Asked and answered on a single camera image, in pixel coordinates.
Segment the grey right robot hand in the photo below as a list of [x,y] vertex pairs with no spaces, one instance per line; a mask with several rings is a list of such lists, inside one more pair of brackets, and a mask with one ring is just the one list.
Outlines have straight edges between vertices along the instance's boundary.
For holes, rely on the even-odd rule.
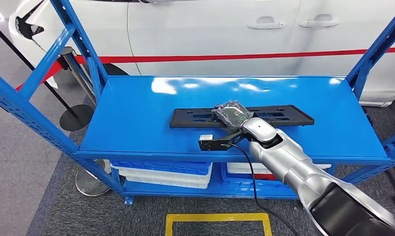
[[240,126],[253,117],[253,114],[236,100],[216,105],[212,109],[212,113],[226,125],[230,133],[238,132]]

